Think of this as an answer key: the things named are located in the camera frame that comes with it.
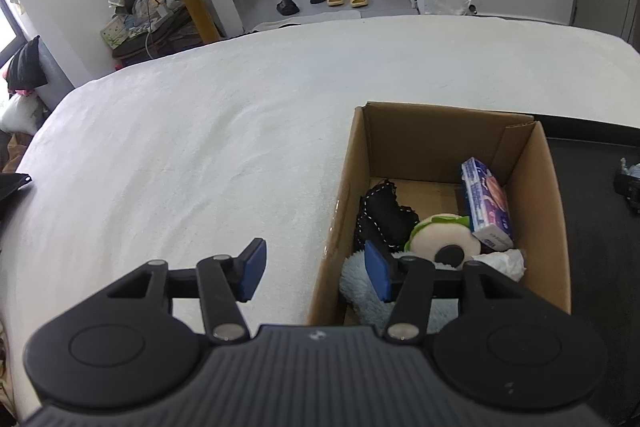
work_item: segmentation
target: window pane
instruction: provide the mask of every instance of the window pane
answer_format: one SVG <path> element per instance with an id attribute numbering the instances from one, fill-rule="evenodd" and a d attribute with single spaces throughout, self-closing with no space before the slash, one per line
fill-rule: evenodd
<path id="1" fill-rule="evenodd" d="M 11 28 L 9 21 L 4 14 L 0 12 L 0 51 L 4 50 L 11 41 L 15 39 L 14 29 Z"/>

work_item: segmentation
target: window frame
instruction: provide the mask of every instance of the window frame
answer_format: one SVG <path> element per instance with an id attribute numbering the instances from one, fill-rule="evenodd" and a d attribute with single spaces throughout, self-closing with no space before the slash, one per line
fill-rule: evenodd
<path id="1" fill-rule="evenodd" d="M 0 0 L 0 10 L 2 10 L 2 14 L 16 35 L 13 41 L 9 42 L 3 50 L 0 50 L 0 67 L 2 67 L 4 64 L 9 62 L 15 54 L 17 54 L 23 45 L 27 43 L 27 39 L 25 38 L 22 28 L 20 28 L 18 21 L 15 20 L 14 14 L 11 12 L 9 5 L 5 0 Z"/>

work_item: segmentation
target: wooden table leg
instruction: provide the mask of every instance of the wooden table leg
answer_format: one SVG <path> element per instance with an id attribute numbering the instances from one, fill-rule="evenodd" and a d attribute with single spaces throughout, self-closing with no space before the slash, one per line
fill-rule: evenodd
<path id="1" fill-rule="evenodd" d="M 216 25 L 211 20 L 209 10 L 203 0 L 182 0 L 193 19 L 196 29 L 205 44 L 218 42 L 220 34 Z"/>

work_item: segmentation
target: black mat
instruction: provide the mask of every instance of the black mat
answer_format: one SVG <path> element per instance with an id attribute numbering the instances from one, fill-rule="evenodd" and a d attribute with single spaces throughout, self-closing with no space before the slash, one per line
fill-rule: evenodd
<path id="1" fill-rule="evenodd" d="M 538 119 L 564 206 L 572 314 L 589 323 L 609 351 L 605 378 L 590 406 L 613 425 L 640 425 L 640 417 L 631 418 L 640 400 L 640 216 L 613 190 L 620 158 L 629 165 L 640 161 L 640 148 L 632 146 L 640 144 L 640 130 Z M 575 140 L 587 137 L 609 143 Z"/>

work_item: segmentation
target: white blanket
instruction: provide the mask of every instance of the white blanket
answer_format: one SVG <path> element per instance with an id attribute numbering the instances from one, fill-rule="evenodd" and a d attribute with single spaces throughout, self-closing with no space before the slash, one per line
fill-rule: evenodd
<path id="1" fill-rule="evenodd" d="M 75 90 L 20 165 L 33 186 L 1 239 L 20 415 L 38 405 L 21 363 L 31 333 L 148 259 L 193 267 L 264 237 L 244 316 L 254 330 L 303 323 L 353 108 L 367 100 L 640 126 L 640 57 L 588 30 L 403 16 L 245 36 Z M 194 304 L 175 312 L 202 327 Z"/>

